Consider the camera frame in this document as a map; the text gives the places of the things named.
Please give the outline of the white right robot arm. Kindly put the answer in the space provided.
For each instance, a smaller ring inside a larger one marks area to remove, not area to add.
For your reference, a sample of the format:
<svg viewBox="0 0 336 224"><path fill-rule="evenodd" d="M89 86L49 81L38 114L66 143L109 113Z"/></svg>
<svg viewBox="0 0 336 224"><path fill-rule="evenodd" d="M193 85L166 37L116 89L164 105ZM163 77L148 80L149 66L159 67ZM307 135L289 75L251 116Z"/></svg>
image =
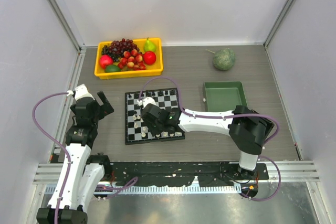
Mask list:
<svg viewBox="0 0 336 224"><path fill-rule="evenodd" d="M143 105L141 117L152 135L210 132L230 136L240 150L237 172L244 179L255 175L264 144L279 130L275 119L243 105L226 112L198 112L180 108L166 110L148 103Z"/></svg>

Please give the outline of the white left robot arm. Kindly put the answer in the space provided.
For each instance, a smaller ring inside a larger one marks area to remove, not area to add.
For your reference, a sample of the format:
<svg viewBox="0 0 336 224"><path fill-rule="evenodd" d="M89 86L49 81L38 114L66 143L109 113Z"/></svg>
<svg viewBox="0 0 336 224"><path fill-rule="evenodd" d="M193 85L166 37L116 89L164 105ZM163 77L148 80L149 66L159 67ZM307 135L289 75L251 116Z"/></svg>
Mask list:
<svg viewBox="0 0 336 224"><path fill-rule="evenodd" d="M112 176L109 157L92 155L93 143L98 135L98 122L114 112L105 94L97 93L99 104L84 84L67 91L75 103L71 128L66 133L66 144L56 144L65 152L65 160L56 189L47 207L39 208L38 223L87 223L87 210L99 181Z"/></svg>

